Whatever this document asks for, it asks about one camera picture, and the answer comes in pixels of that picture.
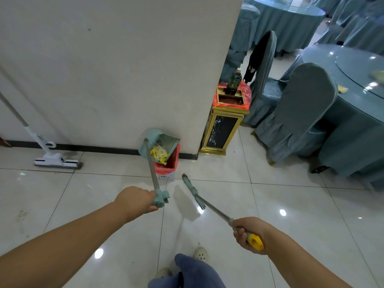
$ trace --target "green tea bottle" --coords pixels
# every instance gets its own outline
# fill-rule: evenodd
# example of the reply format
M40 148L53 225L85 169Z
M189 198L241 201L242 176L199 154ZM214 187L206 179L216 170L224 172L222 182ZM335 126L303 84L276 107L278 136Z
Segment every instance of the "green tea bottle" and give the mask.
M229 83L227 85L227 88L225 89L225 93L227 95L233 95L234 96L236 94L237 88L240 85L241 80L242 80L241 68L238 67L237 71L233 72L231 79L229 80Z

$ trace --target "pants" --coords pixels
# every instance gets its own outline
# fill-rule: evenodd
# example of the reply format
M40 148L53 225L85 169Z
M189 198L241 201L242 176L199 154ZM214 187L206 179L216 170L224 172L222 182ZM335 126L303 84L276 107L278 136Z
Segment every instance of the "pants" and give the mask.
M175 263L180 273L153 279L148 283L148 288L225 288L216 271L203 261L177 254Z

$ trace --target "shoe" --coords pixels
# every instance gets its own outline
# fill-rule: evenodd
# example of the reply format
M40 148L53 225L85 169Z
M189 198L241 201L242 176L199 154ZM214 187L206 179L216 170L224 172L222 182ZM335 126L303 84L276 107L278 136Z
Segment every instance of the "shoe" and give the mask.
M195 250L195 253L193 254L193 257L195 259L203 261L206 264L208 263L208 253L205 250L205 248L198 248L197 250Z
M172 272L168 268L162 268L160 271L158 271L155 276L155 279L165 278L165 277L172 277Z

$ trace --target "yellow handle tip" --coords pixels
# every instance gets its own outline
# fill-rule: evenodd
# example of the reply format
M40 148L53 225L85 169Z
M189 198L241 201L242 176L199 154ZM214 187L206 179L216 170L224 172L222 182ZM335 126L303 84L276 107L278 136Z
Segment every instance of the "yellow handle tip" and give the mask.
M248 243L254 247L258 251L262 251L264 249L264 245L260 237L258 237L255 234L250 234L249 237L247 238Z

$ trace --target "wall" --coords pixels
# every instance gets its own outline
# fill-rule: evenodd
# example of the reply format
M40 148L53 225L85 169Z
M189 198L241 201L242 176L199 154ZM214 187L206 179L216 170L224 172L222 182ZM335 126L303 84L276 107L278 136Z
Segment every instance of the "wall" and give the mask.
M0 91L56 143L196 154L241 3L0 0ZM31 141L3 104L0 136Z

